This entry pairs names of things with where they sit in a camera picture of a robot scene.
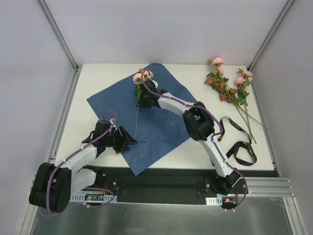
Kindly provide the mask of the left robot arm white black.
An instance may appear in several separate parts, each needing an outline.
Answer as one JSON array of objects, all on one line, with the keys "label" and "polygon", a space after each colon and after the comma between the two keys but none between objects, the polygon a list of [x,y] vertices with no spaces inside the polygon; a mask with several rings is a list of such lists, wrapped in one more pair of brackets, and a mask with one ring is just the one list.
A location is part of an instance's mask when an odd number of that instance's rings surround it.
[{"label": "left robot arm white black", "polygon": [[137,141],[124,126],[116,127],[114,119],[99,120],[79,147],[67,157],[55,163],[42,163],[33,182],[29,203],[61,213],[69,204],[71,196],[90,187],[105,191],[105,180],[101,169],[90,165],[107,148],[115,153],[129,150]]}]

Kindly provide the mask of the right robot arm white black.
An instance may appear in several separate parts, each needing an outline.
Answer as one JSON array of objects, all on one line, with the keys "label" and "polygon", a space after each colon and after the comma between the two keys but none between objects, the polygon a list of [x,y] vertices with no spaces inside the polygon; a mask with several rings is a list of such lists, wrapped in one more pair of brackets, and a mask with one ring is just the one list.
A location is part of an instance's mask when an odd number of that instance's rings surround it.
[{"label": "right robot arm white black", "polygon": [[211,190],[222,195],[233,192],[241,176],[223,152],[215,134],[213,117],[204,104],[181,100],[166,90],[158,91],[151,79],[138,84],[140,106],[155,106],[182,117],[190,138],[203,146],[217,173],[217,178],[210,183]]}]

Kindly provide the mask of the fake flower stem pink bloom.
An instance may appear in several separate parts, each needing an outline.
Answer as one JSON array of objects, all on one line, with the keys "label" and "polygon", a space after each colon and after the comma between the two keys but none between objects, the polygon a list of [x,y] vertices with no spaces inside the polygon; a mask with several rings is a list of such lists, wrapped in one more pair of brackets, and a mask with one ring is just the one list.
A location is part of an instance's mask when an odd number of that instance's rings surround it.
[{"label": "fake flower stem pink bloom", "polygon": [[136,85],[135,87],[135,95],[136,95],[136,121],[135,121],[135,136],[137,136],[137,127],[138,127],[138,115],[139,115],[139,98],[141,95],[141,88],[139,87],[143,81],[148,79],[153,79],[154,74],[150,70],[139,69],[139,72],[133,76],[133,83]]}]

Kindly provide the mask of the aluminium frame post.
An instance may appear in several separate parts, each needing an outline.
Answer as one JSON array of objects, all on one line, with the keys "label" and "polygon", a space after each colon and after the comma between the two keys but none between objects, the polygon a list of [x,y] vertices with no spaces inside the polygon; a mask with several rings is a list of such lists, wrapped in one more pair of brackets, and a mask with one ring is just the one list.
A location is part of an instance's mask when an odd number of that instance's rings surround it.
[{"label": "aluminium frame post", "polygon": [[296,0],[287,0],[282,9],[280,10],[278,16],[274,20],[272,26],[270,27],[268,33],[266,34],[264,40],[262,41],[260,47],[258,48],[256,54],[254,55],[251,63],[247,67],[248,71],[252,71],[255,66],[257,65],[258,61],[266,51],[267,47],[269,46],[270,42],[272,41],[273,37],[275,36],[276,32],[278,31],[279,27],[283,23],[284,19],[290,12],[293,5],[296,3]]},{"label": "aluminium frame post", "polygon": [[46,21],[48,22],[57,42],[59,43],[59,46],[61,47],[65,57],[67,58],[68,62],[70,63],[71,67],[75,72],[79,70],[79,65],[77,64],[76,60],[74,59],[73,54],[70,51],[70,48],[68,47],[65,38],[58,27],[58,24],[45,0],[36,0],[37,4],[39,5],[44,17],[46,18]]}]

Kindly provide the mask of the fake flower stem pink roses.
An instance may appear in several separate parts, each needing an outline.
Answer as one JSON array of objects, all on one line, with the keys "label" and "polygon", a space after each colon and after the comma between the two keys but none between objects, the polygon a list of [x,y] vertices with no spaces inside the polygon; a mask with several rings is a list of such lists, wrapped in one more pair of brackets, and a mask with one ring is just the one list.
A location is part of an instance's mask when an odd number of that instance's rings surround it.
[{"label": "fake flower stem pink roses", "polygon": [[236,99],[237,99],[238,107],[245,113],[247,117],[248,127],[250,127],[249,120],[252,119],[253,121],[257,122],[259,125],[261,125],[263,128],[265,128],[267,131],[269,131],[269,129],[264,124],[262,124],[257,119],[253,118],[248,113],[247,97],[249,96],[250,93],[247,91],[247,88],[251,85],[253,73],[250,71],[247,71],[247,70],[245,71],[241,68],[238,68],[237,75],[238,76],[234,80],[233,85],[235,89],[237,90]]}]

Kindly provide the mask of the fake flower stem orange blooms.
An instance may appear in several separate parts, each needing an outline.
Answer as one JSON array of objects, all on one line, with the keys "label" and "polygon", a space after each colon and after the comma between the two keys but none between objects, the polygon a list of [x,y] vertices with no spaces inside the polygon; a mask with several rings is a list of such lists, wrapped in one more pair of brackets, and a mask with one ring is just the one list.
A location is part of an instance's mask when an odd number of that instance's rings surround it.
[{"label": "fake flower stem orange blooms", "polygon": [[220,57],[216,57],[214,59],[208,59],[208,64],[211,67],[211,72],[206,76],[206,80],[204,83],[210,85],[212,89],[219,93],[219,98],[221,102],[226,101],[235,106],[236,110],[239,112],[248,128],[250,137],[254,142],[256,142],[256,139],[252,133],[251,125],[250,127],[248,127],[247,117],[245,113],[238,107],[236,99],[237,90],[235,89],[234,85],[229,85],[228,82],[230,81],[230,79],[227,78],[224,74],[224,60]]}]

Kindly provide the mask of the left aluminium frame post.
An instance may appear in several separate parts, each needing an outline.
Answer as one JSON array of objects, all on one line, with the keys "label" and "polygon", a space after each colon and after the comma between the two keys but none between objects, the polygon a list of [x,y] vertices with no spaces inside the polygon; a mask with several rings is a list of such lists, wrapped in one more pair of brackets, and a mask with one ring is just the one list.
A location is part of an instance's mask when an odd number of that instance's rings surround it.
[{"label": "left aluminium frame post", "polygon": [[68,62],[70,63],[71,67],[75,72],[79,70],[79,65],[77,64],[76,60],[74,59],[73,54],[70,51],[70,48],[68,47],[65,38],[58,27],[58,24],[45,0],[36,0],[37,4],[39,5],[44,17],[46,18],[46,21],[48,22],[57,42],[59,43],[59,46],[61,47],[65,57],[67,58]]}]

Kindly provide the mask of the blue wrapping paper sheet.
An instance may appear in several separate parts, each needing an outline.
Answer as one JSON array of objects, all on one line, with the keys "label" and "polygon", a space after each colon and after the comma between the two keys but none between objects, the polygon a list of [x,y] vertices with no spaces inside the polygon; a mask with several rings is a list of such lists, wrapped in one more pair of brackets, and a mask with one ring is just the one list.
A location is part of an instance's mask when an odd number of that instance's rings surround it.
[{"label": "blue wrapping paper sheet", "polygon": [[85,64],[83,71],[94,89],[87,102],[102,118],[113,110],[118,125],[124,125],[137,140],[129,151],[106,150],[95,160],[98,166],[129,166],[135,175],[152,168],[198,168],[200,145],[193,141],[182,117],[157,107],[137,108],[133,75],[136,65]]}]

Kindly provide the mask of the aluminium front rail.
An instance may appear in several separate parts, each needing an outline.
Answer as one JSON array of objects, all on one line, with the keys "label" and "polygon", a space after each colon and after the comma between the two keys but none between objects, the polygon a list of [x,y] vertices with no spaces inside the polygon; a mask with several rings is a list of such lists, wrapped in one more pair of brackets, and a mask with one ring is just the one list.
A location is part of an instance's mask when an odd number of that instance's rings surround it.
[{"label": "aluminium front rail", "polygon": [[246,177],[250,197],[295,197],[289,178]]}]

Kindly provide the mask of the right aluminium frame post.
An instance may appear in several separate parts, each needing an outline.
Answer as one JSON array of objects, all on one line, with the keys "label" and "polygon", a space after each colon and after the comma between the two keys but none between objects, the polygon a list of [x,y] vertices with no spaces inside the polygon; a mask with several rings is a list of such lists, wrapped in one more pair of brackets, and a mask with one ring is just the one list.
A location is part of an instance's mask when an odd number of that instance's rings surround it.
[{"label": "right aluminium frame post", "polygon": [[254,55],[251,63],[247,67],[248,71],[252,71],[255,66],[257,65],[258,61],[266,51],[267,47],[269,46],[270,42],[272,41],[273,37],[275,36],[276,32],[278,31],[279,27],[283,23],[284,19],[290,12],[293,5],[296,3],[296,0],[287,0],[282,9],[280,10],[278,16],[274,20],[272,26],[270,27],[268,33],[266,34],[264,40],[262,41],[260,47],[258,48],[256,54]]}]

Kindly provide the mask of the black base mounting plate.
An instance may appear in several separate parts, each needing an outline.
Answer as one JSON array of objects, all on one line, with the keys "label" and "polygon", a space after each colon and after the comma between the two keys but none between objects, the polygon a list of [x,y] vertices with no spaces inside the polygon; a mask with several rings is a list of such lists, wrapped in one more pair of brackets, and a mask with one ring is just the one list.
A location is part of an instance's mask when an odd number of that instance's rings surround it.
[{"label": "black base mounting plate", "polygon": [[215,170],[149,168],[135,175],[129,168],[93,169],[91,187],[112,191],[118,202],[204,205],[206,198],[245,191],[237,173],[223,178]]}]

